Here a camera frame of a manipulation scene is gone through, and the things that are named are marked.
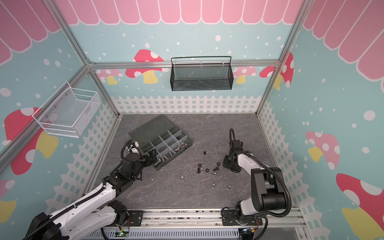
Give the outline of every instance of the table surface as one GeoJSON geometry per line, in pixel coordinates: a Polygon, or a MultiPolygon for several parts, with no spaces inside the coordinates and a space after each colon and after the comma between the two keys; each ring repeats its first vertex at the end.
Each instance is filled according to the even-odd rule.
{"type": "MultiPolygon", "coordinates": [[[[157,114],[124,115],[106,158],[97,176],[96,184],[120,162],[120,150],[130,139],[128,132],[155,118],[157,114]]],[[[192,139],[193,145],[159,171],[150,166],[143,170],[143,181],[133,185],[116,199],[128,208],[186,208],[234,207],[239,200],[251,196],[251,177],[245,171],[234,173],[219,167],[229,152],[229,129],[263,163],[274,166],[255,114],[167,114],[174,124],[192,139]],[[209,168],[209,173],[197,173],[198,164],[209,168]]]]}

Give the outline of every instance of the white dot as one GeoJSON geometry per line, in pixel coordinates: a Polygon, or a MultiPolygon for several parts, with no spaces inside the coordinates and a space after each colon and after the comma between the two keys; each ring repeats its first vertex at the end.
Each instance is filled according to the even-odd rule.
{"type": "Polygon", "coordinates": [[[323,148],[324,151],[328,151],[329,150],[329,146],[326,143],[323,144],[322,148],[323,148]]]}
{"type": "Polygon", "coordinates": [[[8,88],[1,88],[0,94],[4,97],[9,97],[11,95],[11,91],[8,88]]]}
{"type": "Polygon", "coordinates": [[[334,170],[334,169],[335,169],[335,165],[334,165],[332,162],[329,162],[329,163],[328,163],[328,167],[329,167],[331,170],[334,170]]]}
{"type": "Polygon", "coordinates": [[[360,206],[360,199],[359,197],[356,195],[356,193],[352,192],[351,190],[347,189],[347,190],[344,190],[343,193],[349,198],[352,200],[352,202],[356,203],[356,205],[360,206]]]}
{"type": "Polygon", "coordinates": [[[362,148],[362,152],[363,152],[363,153],[369,153],[369,148],[367,148],[367,147],[363,147],[363,148],[362,148]]]}
{"type": "Polygon", "coordinates": [[[376,117],[376,113],[372,110],[366,111],[364,113],[364,119],[367,121],[371,121],[371,120],[375,119],[375,117],[376,117]]]}
{"type": "Polygon", "coordinates": [[[26,154],[25,154],[25,160],[29,163],[33,163],[33,159],[35,158],[35,150],[36,149],[32,149],[32,150],[29,150],[26,154]]]}

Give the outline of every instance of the pink mushroom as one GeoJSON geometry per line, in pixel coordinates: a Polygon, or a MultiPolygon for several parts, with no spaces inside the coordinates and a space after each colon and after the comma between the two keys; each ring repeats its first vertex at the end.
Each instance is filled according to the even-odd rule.
{"type": "Polygon", "coordinates": [[[336,183],[345,196],[358,206],[341,209],[356,236],[362,240],[384,236],[383,189],[346,174],[336,175],[336,183]]]}
{"type": "Polygon", "coordinates": [[[114,76],[123,76],[123,74],[118,69],[99,69],[96,71],[96,73],[103,83],[105,82],[105,79],[107,79],[107,83],[109,85],[116,85],[118,83],[114,76]]]}
{"type": "Polygon", "coordinates": [[[307,132],[306,138],[308,142],[314,145],[313,148],[308,149],[312,160],[318,162],[320,157],[324,155],[329,168],[334,170],[340,159],[340,147],[336,137],[321,132],[307,132]]]}
{"type": "MultiPolygon", "coordinates": [[[[133,62],[163,62],[164,60],[159,57],[156,53],[141,49],[137,52],[136,56],[133,59],[133,62]]],[[[130,78],[136,78],[143,74],[144,76],[144,83],[146,84],[153,84],[157,83],[159,80],[155,76],[154,71],[161,71],[161,72],[168,72],[168,68],[147,68],[147,69],[127,69],[125,72],[125,75],[127,75],[130,78]]]]}
{"type": "Polygon", "coordinates": [[[243,84],[245,83],[245,76],[256,76],[257,71],[255,67],[238,67],[235,68],[233,71],[233,76],[237,77],[237,80],[235,83],[237,84],[243,84]]]}
{"type": "MultiPolygon", "coordinates": [[[[14,180],[0,180],[0,199],[15,184],[14,180]]],[[[5,223],[16,208],[16,201],[0,201],[0,223],[5,223]]]]}

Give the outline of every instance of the mushroom illustration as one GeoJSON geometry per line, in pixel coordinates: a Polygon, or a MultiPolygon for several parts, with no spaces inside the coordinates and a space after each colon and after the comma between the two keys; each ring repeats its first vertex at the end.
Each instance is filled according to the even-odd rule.
{"type": "MultiPolygon", "coordinates": [[[[141,49],[137,52],[136,56],[133,59],[133,62],[163,62],[164,60],[159,57],[156,53],[149,51],[147,49],[141,49]]],[[[143,74],[144,83],[153,84],[157,83],[159,80],[155,76],[154,71],[168,72],[168,68],[147,68],[147,69],[127,69],[125,75],[130,78],[136,78],[143,74]]]]}
{"type": "Polygon", "coordinates": [[[238,67],[235,68],[233,71],[233,76],[237,77],[236,84],[243,84],[245,83],[245,76],[256,76],[256,68],[255,67],[238,67]]]}
{"type": "Polygon", "coordinates": [[[340,159],[340,147],[336,137],[321,132],[307,132],[306,138],[314,145],[313,148],[308,149],[312,160],[319,162],[320,157],[324,155],[329,168],[334,170],[340,159]]]}
{"type": "MultiPolygon", "coordinates": [[[[12,112],[5,118],[4,127],[5,135],[7,137],[6,143],[12,141],[33,119],[32,114],[36,110],[38,110],[38,108],[23,108],[12,112]]],[[[42,128],[39,129],[19,154],[12,160],[11,169],[13,173],[21,175],[29,170],[32,166],[36,149],[39,150],[45,158],[50,158],[58,145],[59,139],[57,137],[48,135],[42,128]]]]}
{"type": "Polygon", "coordinates": [[[383,189],[346,174],[337,174],[336,183],[353,204],[358,206],[356,209],[341,209],[356,236],[361,240],[383,237],[383,189]]]}
{"type": "Polygon", "coordinates": [[[272,66],[268,66],[268,67],[264,68],[264,69],[260,72],[259,75],[260,75],[260,77],[262,77],[262,78],[268,78],[268,77],[272,76],[274,70],[275,70],[274,67],[272,67],[272,66]]]}
{"type": "MultiPolygon", "coordinates": [[[[281,70],[279,76],[277,77],[277,81],[275,82],[275,85],[274,85],[277,91],[280,90],[280,84],[283,79],[285,82],[285,86],[289,88],[293,78],[293,70],[294,70],[293,67],[294,67],[293,55],[292,53],[289,53],[287,61],[285,62],[283,69],[281,70]]],[[[260,77],[266,78],[271,76],[272,73],[273,73],[273,67],[268,66],[260,72],[260,77]]]]}
{"type": "Polygon", "coordinates": [[[96,73],[103,83],[105,82],[105,79],[107,79],[107,83],[109,85],[116,85],[118,83],[114,76],[123,76],[123,74],[118,69],[98,69],[96,73]]]}
{"type": "MultiPolygon", "coordinates": [[[[15,184],[14,180],[0,180],[0,199],[15,184]]],[[[0,201],[0,223],[5,223],[16,208],[16,201],[0,201]]]]}

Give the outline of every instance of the light blue wall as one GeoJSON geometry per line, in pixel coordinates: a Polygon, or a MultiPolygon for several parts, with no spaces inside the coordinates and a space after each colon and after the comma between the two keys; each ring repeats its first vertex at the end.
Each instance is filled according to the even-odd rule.
{"type": "MultiPolygon", "coordinates": [[[[282,85],[279,91],[274,89],[267,102],[282,136],[285,136],[285,143],[289,144],[289,152],[293,153],[292,159],[297,162],[296,172],[303,173],[302,183],[309,185],[308,195],[315,198],[315,209],[310,212],[306,207],[310,205],[308,199],[304,200],[302,196],[293,196],[294,205],[305,209],[304,218],[308,220],[312,237],[317,236],[314,240],[325,237],[331,240],[358,240],[354,231],[367,235],[370,230],[352,229],[343,216],[342,208],[356,209],[358,206],[340,190],[336,175],[346,174],[384,189],[384,93],[380,82],[367,81],[356,71],[355,64],[345,63],[339,58],[337,50],[326,48],[323,40],[317,40],[311,31],[301,31],[291,52],[295,59],[292,83],[289,88],[282,85]],[[376,114],[371,121],[364,118],[364,113],[369,110],[376,114]],[[328,167],[324,156],[319,162],[312,160],[308,149],[313,144],[308,143],[306,138],[308,131],[336,137],[340,147],[340,161],[336,169],[328,167]],[[364,153],[363,147],[369,148],[369,153],[364,153]],[[320,227],[325,227],[320,230],[322,235],[316,235],[319,223],[320,227]]],[[[292,174],[290,165],[279,165],[285,176],[292,174]]],[[[382,204],[373,208],[381,213],[383,211],[382,204]]]]}

